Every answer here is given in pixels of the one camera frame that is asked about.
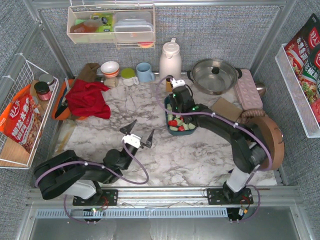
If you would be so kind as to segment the green capsule cluster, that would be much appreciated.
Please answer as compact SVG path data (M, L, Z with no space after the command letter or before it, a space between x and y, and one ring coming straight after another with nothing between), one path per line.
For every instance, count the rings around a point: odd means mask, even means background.
M188 124L188 129L189 130L194 130L195 128L196 128L196 126L194 124L192 124L192 123Z
M172 121L174 119L174 116L172 114L167 115L167 120Z

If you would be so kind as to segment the red capsule cluster front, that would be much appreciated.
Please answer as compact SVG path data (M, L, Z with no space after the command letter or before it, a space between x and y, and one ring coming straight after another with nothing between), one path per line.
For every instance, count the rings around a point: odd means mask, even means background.
M178 122L176 120L170 120L168 121L168 125L171 127L176 127L178 126Z

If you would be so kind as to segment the cork mat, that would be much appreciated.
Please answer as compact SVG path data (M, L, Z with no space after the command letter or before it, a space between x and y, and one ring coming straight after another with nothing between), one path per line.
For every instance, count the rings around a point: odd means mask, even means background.
M243 110L233 103L230 103L223 97L219 98L210 108L216 114L232 121L241 122L241 115Z

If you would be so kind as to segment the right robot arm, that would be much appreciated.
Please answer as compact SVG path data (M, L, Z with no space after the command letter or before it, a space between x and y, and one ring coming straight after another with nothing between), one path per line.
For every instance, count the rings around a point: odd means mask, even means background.
M207 106L195 104L192 93L185 85L175 87L169 100L172 109L187 123L211 131L230 143L235 167L222 187L227 202L242 194L252 172L258 168L264 171L272 168L270 150L256 124L245 126L231 122Z

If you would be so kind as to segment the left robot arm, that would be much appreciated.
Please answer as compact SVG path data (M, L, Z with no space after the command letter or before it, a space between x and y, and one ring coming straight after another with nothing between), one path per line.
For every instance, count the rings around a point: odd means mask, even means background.
M153 134L146 141L131 133L136 122L120 128L124 134L121 139L122 150L109 150L101 163L85 160L74 150L66 150L34 169L35 186L40 189L44 200L69 194L82 199L90 199L99 193L98 186L113 184L118 179L134 184L135 181L123 176L123 171L136 162L139 149L151 148Z

